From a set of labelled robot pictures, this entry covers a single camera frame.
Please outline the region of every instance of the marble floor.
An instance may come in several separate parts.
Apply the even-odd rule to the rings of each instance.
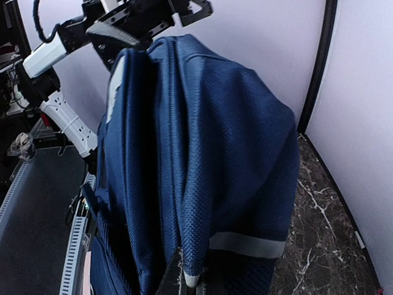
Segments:
[[[271,295],[375,295],[376,286],[354,228],[307,140],[284,255]]]

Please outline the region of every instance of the navy blue backpack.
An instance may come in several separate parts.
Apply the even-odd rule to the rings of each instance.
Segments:
[[[112,77],[119,61],[96,189],[84,187],[99,230],[95,294],[164,294],[175,253],[173,294],[201,284],[202,294],[268,294],[297,187],[294,114],[253,70],[190,35],[123,50]]]

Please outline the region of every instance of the gray carpet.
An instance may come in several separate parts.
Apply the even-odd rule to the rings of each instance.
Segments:
[[[37,152],[0,240],[0,294],[58,294],[84,162],[73,147]]]

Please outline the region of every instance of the white wall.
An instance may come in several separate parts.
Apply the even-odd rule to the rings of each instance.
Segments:
[[[163,34],[194,34],[211,50],[256,70],[299,120],[313,73],[325,1],[211,2],[211,17]]]
[[[33,22],[33,0],[19,0],[20,12],[30,46],[34,50],[41,41]],[[82,15],[82,0],[41,0],[40,19],[49,36],[56,23]],[[85,121],[96,130],[105,112],[109,71],[91,45],[77,50],[54,66],[64,97]]]
[[[339,1],[307,134],[393,294],[393,1]]]
[[[82,13],[82,0],[41,0],[42,26],[48,35],[54,24]],[[168,34],[195,34],[217,53],[255,69],[271,91],[300,117],[321,34],[324,1],[212,0],[211,17]],[[19,0],[31,47],[40,42],[33,25],[33,0]],[[105,70],[92,47],[73,53],[55,69],[64,95],[89,127],[96,128],[104,112]]]

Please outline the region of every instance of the pink object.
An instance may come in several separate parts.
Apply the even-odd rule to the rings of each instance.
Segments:
[[[91,252],[87,252],[85,256],[84,282],[82,285],[83,295],[90,295],[90,264],[91,264]]]

